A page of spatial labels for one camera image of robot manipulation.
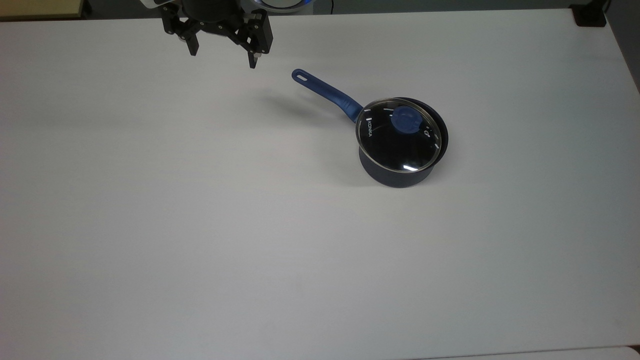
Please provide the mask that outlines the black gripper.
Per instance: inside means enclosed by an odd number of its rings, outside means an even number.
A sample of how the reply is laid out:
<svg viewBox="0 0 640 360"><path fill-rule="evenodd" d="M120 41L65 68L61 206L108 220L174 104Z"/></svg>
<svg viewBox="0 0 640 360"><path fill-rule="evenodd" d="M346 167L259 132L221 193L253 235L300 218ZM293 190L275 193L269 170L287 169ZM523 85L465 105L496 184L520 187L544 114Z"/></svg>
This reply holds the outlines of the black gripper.
<svg viewBox="0 0 640 360"><path fill-rule="evenodd" d="M181 9L187 16L185 21L179 16ZM259 58L270 52L274 41L268 12L245 13L240 0L183 0L182 7L165 3L158 11L165 33L176 35L192 56L199 50L200 30L218 35L234 34L234 43L247 52L250 69L256 68Z"/></svg>

